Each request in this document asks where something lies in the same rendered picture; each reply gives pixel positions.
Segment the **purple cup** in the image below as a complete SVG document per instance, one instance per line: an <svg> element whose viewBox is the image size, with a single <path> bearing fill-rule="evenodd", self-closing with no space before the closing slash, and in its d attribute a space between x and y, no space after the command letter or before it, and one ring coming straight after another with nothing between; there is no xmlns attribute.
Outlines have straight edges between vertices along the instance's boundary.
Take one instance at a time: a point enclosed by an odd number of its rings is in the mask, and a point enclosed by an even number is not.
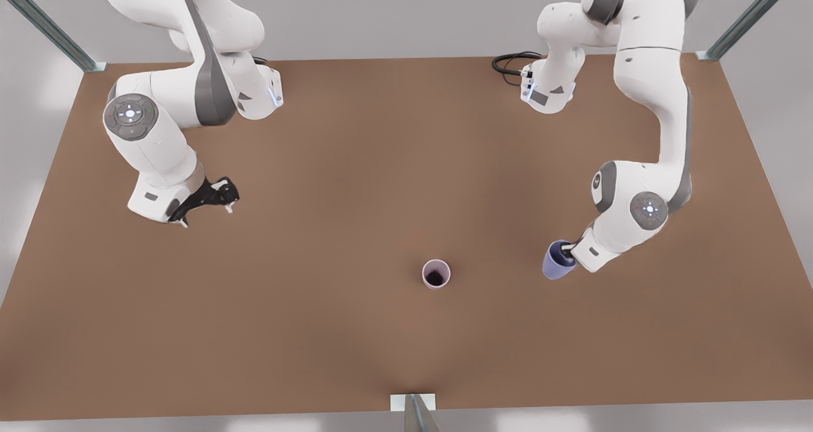
<svg viewBox="0 0 813 432"><path fill-rule="evenodd" d="M557 240L549 245L543 260L542 272L549 280L563 278L577 267L577 259L571 256L572 242Z"/></svg>

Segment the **pink cup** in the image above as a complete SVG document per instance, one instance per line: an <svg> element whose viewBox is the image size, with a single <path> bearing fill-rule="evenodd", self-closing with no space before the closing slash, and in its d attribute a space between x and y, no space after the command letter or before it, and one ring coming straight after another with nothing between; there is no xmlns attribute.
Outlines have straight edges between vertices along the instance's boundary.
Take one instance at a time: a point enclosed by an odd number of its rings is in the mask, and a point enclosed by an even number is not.
<svg viewBox="0 0 813 432"><path fill-rule="evenodd" d="M423 282L429 289L441 289L448 284L450 277L450 266L442 259L430 259L422 268Z"/></svg>

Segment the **silver frame post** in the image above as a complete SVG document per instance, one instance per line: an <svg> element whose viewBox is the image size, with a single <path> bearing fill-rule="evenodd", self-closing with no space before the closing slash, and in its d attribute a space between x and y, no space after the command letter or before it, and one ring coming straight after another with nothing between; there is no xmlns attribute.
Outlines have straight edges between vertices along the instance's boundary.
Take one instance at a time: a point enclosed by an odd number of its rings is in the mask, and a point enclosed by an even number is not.
<svg viewBox="0 0 813 432"><path fill-rule="evenodd" d="M104 72L105 62L91 58L58 24L33 0L7 0L35 29L46 36L73 64L85 73Z"/></svg>
<svg viewBox="0 0 813 432"><path fill-rule="evenodd" d="M729 50L780 0L754 0L707 50L697 51L698 61L720 61Z"/></svg>
<svg viewBox="0 0 813 432"><path fill-rule="evenodd" d="M440 432L434 411L434 393L390 395L390 412L403 412L403 432Z"/></svg>

